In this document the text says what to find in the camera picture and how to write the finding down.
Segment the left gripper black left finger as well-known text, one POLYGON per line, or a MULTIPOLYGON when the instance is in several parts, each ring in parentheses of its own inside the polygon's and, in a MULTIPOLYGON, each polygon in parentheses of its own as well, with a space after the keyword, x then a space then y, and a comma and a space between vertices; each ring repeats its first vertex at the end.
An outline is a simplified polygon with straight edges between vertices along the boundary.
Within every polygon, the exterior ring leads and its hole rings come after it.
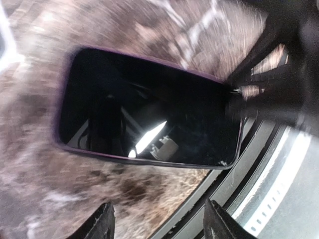
POLYGON ((71 239, 113 239, 114 234, 114 207, 111 202, 104 202, 71 235, 71 239))

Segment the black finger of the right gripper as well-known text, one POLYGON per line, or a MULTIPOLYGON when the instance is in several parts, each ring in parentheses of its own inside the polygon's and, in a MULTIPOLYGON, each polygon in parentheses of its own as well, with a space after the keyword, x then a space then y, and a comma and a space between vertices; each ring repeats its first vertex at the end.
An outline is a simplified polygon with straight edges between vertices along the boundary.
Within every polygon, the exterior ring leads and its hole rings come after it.
POLYGON ((230 117, 256 117, 318 134, 319 16, 268 16, 262 34, 227 83, 257 91, 255 96, 230 100, 226 109, 230 117), (248 72, 279 44, 288 49, 288 63, 249 76, 248 72))

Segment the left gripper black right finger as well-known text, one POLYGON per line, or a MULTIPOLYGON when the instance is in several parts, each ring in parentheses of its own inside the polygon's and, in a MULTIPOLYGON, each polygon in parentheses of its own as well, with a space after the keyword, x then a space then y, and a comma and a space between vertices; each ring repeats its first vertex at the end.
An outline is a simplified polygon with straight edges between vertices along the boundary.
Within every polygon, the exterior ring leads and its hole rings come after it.
POLYGON ((203 231, 206 239, 251 239, 215 200, 207 199, 204 206, 203 231))

